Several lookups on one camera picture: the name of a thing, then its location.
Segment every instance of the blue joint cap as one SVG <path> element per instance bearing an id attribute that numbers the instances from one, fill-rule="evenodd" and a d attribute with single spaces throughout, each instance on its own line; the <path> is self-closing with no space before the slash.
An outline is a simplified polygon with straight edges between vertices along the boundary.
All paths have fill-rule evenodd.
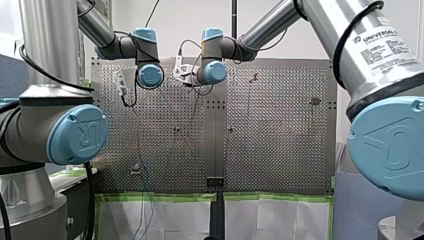
<path id="1" fill-rule="evenodd" d="M 136 28 L 133 31 L 133 36 L 143 39 L 147 42 L 157 43 L 156 32 L 151 28 Z"/>
<path id="2" fill-rule="evenodd" d="M 222 31 L 221 28 L 210 27 L 210 28 L 206 28 L 206 30 L 203 31 L 202 40 L 207 41 L 207 40 L 211 40 L 213 38 L 222 37 L 222 36 L 224 36 L 224 32 Z"/>
<path id="3" fill-rule="evenodd" d="M 362 110 L 349 152 L 358 170 L 393 195 L 424 201 L 424 98 L 392 97 Z"/>
<path id="4" fill-rule="evenodd" d="M 208 84 L 218 84 L 227 77 L 227 66 L 220 61 L 213 61 L 204 69 L 205 81 Z"/>
<path id="5" fill-rule="evenodd" d="M 155 64 L 146 64 L 138 70 L 137 82 L 145 87 L 157 87 L 161 84 L 163 73 Z"/>
<path id="6" fill-rule="evenodd" d="M 19 101 L 19 98 L 0 98 L 0 106 L 16 101 Z"/>
<path id="7" fill-rule="evenodd" d="M 85 104 L 66 112 L 47 141 L 47 156 L 58 165 L 82 164 L 93 159 L 106 142 L 107 121 L 100 108 Z"/>

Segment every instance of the perforated metal panel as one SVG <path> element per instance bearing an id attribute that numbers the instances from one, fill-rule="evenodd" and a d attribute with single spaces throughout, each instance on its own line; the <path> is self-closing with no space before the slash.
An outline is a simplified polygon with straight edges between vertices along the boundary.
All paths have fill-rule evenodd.
<path id="1" fill-rule="evenodd" d="M 139 88 L 138 104 L 134 109 L 125 108 L 113 72 L 134 62 L 93 63 L 93 81 L 101 82 L 98 98 L 109 121 L 108 141 L 99 161 L 104 167 L 96 190 L 145 191 L 147 186 L 156 192 L 206 191 L 204 100 L 167 78 L 157 90 Z M 166 76 L 172 76 L 171 62 L 164 61 L 162 67 Z M 126 101 L 134 101 L 134 93 Z M 144 174 L 143 164 L 150 178 Z"/>
<path id="2" fill-rule="evenodd" d="M 225 190 L 328 193 L 334 82 L 328 61 L 262 60 L 232 68 Z"/>
<path id="3" fill-rule="evenodd" d="M 145 191 L 147 176 L 130 171 L 142 160 L 156 192 L 205 192 L 207 177 L 216 176 L 225 191 L 328 193 L 337 95 L 328 61 L 229 63 L 227 86 L 205 98 L 167 78 L 157 90 L 139 89 L 134 110 L 112 79 L 133 63 L 93 61 L 109 120 L 97 191 Z M 162 61 L 167 76 L 173 63 Z"/>

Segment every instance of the white paper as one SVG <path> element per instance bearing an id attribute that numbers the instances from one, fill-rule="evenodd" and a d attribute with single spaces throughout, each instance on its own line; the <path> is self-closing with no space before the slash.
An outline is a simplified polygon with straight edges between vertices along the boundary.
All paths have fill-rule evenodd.
<path id="1" fill-rule="evenodd" d="M 13 2 L 14 0 L 0 0 L 0 34 L 15 35 L 13 24 Z"/>
<path id="2" fill-rule="evenodd" d="M 295 240 L 328 239 L 328 203 L 297 203 Z"/>
<path id="3" fill-rule="evenodd" d="M 225 239 L 257 240 L 259 201 L 225 202 Z"/>
<path id="4" fill-rule="evenodd" d="M 294 239 L 297 203 L 260 200 L 256 239 Z"/>
<path id="5" fill-rule="evenodd" d="M 0 34 L 0 54 L 15 57 L 15 40 L 10 35 Z"/>
<path id="6" fill-rule="evenodd" d="M 141 215 L 143 220 L 135 235 L 137 240 L 203 240 L 209 236 L 210 203 L 153 202 L 152 210 L 151 203 L 147 201 L 146 197 L 144 204 L 102 203 L 98 239 L 132 240 L 137 232 Z M 147 228 L 152 213 L 153 217 Z"/>
<path id="7" fill-rule="evenodd" d="M 328 240 L 329 203 L 261 199 L 225 203 L 226 239 Z"/>

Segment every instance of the label sticker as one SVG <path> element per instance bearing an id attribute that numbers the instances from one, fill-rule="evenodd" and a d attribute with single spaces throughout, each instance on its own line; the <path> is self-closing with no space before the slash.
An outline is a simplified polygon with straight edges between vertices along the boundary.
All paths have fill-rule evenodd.
<path id="1" fill-rule="evenodd" d="M 380 21 L 380 23 L 384 26 L 391 26 L 391 22 L 389 19 L 387 19 L 386 17 L 378 17 L 378 21 Z"/>
<path id="2" fill-rule="evenodd" d="M 416 62 L 411 49 L 391 26 L 381 26 L 352 37 L 371 73 L 387 73 L 394 66 Z"/>

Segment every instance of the universal robots logo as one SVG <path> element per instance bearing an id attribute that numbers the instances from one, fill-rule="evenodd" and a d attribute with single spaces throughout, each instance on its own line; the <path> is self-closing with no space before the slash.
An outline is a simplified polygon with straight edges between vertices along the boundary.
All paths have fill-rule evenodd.
<path id="1" fill-rule="evenodd" d="M 353 39 L 353 42 L 354 42 L 355 44 L 359 43 L 360 41 L 362 41 L 361 36 L 357 36 L 356 38 L 354 38 L 354 39 Z"/>
<path id="2" fill-rule="evenodd" d="M 99 120 L 82 122 L 79 130 L 81 131 L 80 145 L 84 150 L 99 147 L 101 142 Z"/>

